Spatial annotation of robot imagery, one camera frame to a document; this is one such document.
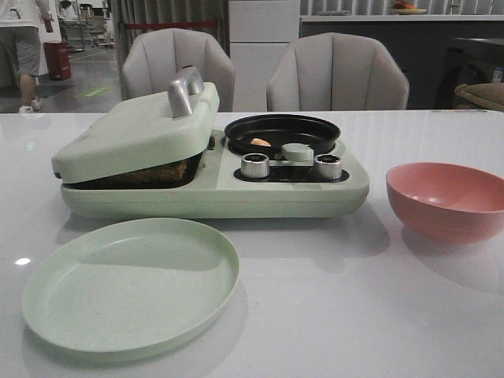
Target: plastic plate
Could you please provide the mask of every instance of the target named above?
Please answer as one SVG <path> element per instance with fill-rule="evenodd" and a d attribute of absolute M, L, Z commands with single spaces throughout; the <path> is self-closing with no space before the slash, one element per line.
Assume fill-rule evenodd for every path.
<path fill-rule="evenodd" d="M 221 313 L 239 258 L 219 231 L 190 220 L 131 220 L 51 254 L 23 295 L 41 338 L 85 358 L 126 361 L 177 347 Z"/>

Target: plastic bowl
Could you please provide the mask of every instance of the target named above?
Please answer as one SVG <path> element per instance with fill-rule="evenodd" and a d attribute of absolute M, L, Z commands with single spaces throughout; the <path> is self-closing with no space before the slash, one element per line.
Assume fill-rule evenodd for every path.
<path fill-rule="evenodd" d="M 504 228 L 504 179 L 461 165 L 418 162 L 387 173 L 388 199 L 414 231 L 448 243 L 476 243 Z"/>

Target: gray chair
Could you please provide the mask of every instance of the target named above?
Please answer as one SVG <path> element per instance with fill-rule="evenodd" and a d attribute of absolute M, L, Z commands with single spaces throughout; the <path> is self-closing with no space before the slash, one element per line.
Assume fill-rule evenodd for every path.
<path fill-rule="evenodd" d="M 235 69 L 210 34 L 178 28 L 139 35 L 123 64 L 126 98 L 168 90 L 170 80 L 186 65 L 198 68 L 204 81 L 215 84 L 219 111 L 231 112 Z"/>
<path fill-rule="evenodd" d="M 324 33 L 289 43 L 267 88 L 268 111 L 405 109 L 410 86 L 385 46 Z"/>

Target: bowl of fruit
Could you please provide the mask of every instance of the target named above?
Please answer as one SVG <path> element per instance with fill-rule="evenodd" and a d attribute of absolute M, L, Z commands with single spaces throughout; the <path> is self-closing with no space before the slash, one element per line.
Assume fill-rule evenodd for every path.
<path fill-rule="evenodd" d="M 395 0 L 391 4 L 391 12 L 396 14 L 422 14 L 426 11 L 426 9 L 417 8 L 406 0 Z"/>

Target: non-stick pan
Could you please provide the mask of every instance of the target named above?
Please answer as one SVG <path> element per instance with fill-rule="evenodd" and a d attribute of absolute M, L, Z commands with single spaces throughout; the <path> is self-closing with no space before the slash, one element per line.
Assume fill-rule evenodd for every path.
<path fill-rule="evenodd" d="M 294 114 L 262 114 L 231 122 L 224 133 L 229 146 L 241 154 L 258 152 L 269 158 L 279 158 L 282 146 L 301 143 L 313 149 L 313 153 L 326 154 L 334 148 L 339 128 L 326 120 Z M 250 142 L 254 138 L 267 141 L 271 146 L 258 146 Z"/>

